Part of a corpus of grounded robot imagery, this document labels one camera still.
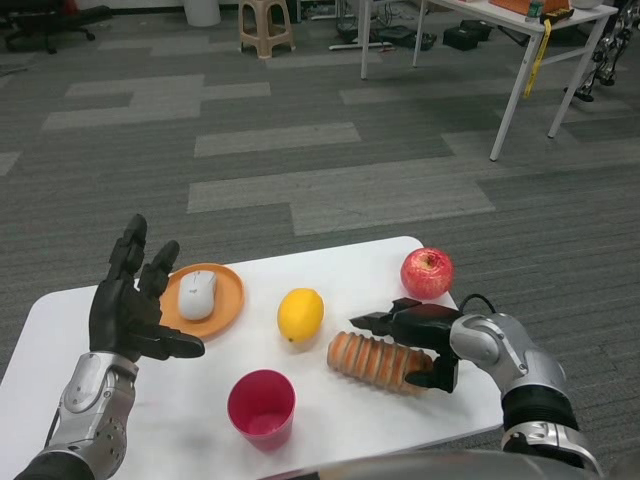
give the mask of beige stool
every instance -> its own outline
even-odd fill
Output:
[[[256,32],[247,32],[244,25],[244,7],[250,6],[256,17]],[[271,18],[271,7],[279,5],[284,13],[284,25],[274,25]],[[245,43],[253,45],[258,50],[258,58],[271,58],[274,45],[288,43],[291,51],[296,49],[293,44],[293,30],[289,21],[289,11],[285,0],[240,0],[238,5],[238,26],[240,28],[240,51]]]

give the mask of orange box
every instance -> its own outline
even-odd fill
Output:
[[[526,15],[529,11],[530,0],[489,0],[489,3]],[[546,0],[542,12],[549,13],[560,8],[569,9],[569,0]]]

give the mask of white computer mouse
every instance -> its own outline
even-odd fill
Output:
[[[216,274],[206,270],[189,273],[180,280],[178,310],[187,320],[208,317],[214,308]]]

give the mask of red cup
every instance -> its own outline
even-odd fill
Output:
[[[273,370],[256,370],[235,384],[227,412],[244,438],[261,450],[273,450],[291,435],[295,405],[296,392],[287,377]]]

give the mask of lemon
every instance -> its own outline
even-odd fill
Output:
[[[280,304],[278,328],[290,342],[304,342],[318,332],[323,317],[324,303],[318,292],[310,288],[296,288]]]

